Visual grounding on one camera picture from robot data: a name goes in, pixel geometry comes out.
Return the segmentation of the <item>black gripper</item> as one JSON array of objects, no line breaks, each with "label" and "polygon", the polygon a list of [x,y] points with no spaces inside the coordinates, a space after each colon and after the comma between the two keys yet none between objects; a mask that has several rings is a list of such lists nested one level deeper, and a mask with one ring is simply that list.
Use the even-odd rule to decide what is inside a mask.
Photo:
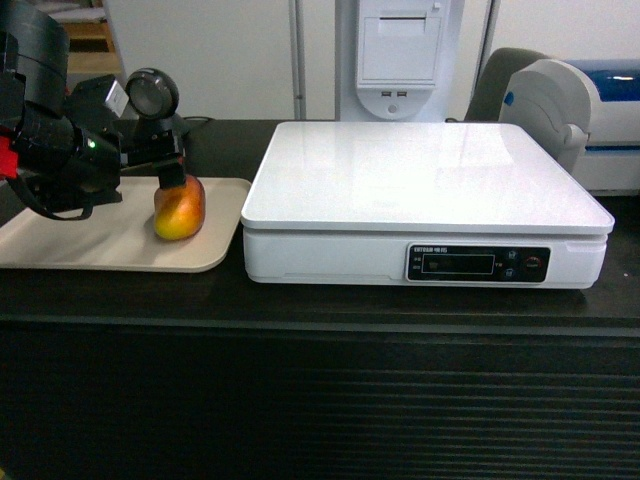
[{"label": "black gripper", "polygon": [[143,137],[121,136],[119,151],[122,168],[154,165],[160,189],[185,186],[185,148],[182,137],[175,131],[166,130]]}]

